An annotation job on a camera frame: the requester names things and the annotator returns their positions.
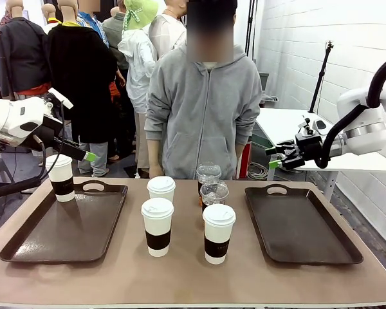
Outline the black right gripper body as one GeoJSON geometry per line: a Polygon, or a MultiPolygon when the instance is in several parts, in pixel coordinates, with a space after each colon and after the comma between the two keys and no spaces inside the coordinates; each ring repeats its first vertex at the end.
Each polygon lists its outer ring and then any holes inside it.
{"type": "Polygon", "coordinates": [[[304,136],[300,133],[295,135],[295,142],[299,148],[299,154],[304,161],[320,159],[322,155],[322,138],[318,133],[304,136]]]}

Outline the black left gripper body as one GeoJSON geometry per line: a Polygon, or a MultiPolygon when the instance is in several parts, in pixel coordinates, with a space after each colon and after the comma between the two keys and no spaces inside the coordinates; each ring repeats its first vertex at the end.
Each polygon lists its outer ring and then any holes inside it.
{"type": "Polygon", "coordinates": [[[43,122],[24,140],[24,146],[28,149],[40,151],[41,146],[33,138],[36,135],[44,144],[45,148],[51,147],[53,150],[59,151],[62,138],[62,122],[52,116],[44,115],[43,122]]]}

